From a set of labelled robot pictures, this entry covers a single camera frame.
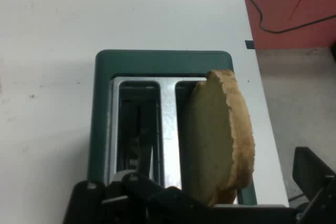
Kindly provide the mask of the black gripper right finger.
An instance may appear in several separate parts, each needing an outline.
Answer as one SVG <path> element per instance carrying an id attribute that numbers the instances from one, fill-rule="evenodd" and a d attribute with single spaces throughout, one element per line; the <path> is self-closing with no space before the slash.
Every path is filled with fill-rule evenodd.
<path id="1" fill-rule="evenodd" d="M 296 147 L 292 176 L 309 200 L 299 223 L 335 223 L 335 172 L 310 148 Z"/>

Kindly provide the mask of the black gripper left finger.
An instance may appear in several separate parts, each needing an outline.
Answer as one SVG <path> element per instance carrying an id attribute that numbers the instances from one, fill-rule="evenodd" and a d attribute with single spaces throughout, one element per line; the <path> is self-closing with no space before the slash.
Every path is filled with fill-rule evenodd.
<path id="1" fill-rule="evenodd" d="M 138 173 L 105 186 L 81 181 L 72 191 L 64 223 L 203 223 L 211 211 L 176 187 Z"/>

